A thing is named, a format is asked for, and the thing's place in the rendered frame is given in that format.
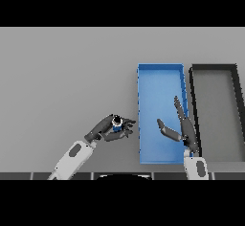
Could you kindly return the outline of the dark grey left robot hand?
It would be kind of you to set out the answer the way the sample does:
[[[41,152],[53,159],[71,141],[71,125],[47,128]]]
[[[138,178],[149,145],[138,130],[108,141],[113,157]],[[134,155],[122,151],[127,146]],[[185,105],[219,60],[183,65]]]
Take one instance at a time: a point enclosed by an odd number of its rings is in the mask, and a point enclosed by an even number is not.
[[[87,143],[92,144],[94,141],[99,141],[103,138],[106,142],[120,140],[123,137],[128,137],[133,133],[131,127],[135,124],[134,120],[130,120],[124,117],[122,118],[122,130],[119,132],[113,131],[112,120],[116,115],[110,114],[99,121],[92,130],[84,136]]]

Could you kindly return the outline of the dark grey bin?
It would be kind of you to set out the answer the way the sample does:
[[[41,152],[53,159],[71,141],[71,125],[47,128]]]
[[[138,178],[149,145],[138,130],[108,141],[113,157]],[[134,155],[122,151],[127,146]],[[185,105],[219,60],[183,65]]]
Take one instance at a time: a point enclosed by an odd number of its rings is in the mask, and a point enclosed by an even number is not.
[[[237,65],[192,64],[189,85],[202,156],[207,162],[245,162],[245,104]]]

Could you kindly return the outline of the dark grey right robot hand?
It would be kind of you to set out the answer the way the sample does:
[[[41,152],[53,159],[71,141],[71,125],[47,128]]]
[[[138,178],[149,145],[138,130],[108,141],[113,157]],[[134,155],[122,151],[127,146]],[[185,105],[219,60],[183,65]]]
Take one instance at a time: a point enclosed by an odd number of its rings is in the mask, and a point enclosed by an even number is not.
[[[167,127],[161,119],[158,119],[157,124],[160,131],[164,136],[175,142],[183,141],[184,145],[190,152],[196,153],[199,151],[199,146],[194,125],[192,124],[190,118],[184,113],[182,104],[177,96],[174,97],[174,106],[180,121],[181,132],[178,133],[176,130]]]

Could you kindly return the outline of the blue bin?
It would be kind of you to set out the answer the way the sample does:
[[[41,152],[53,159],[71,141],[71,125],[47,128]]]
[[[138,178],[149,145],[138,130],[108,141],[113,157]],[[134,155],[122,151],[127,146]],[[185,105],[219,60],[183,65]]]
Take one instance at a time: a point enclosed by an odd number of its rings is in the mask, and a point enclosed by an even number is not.
[[[164,136],[157,124],[163,123],[181,132],[174,106],[177,96],[186,116],[188,98],[184,65],[182,63],[139,63],[138,74],[138,127],[141,164],[182,164],[184,144]]]

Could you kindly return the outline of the blue pipe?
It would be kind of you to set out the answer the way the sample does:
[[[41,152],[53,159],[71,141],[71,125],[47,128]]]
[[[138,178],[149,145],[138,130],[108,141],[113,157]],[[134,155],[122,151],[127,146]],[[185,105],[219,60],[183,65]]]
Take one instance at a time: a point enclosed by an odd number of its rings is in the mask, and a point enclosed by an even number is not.
[[[112,120],[112,125],[114,132],[121,131],[123,129],[123,119],[120,116],[116,115]]]

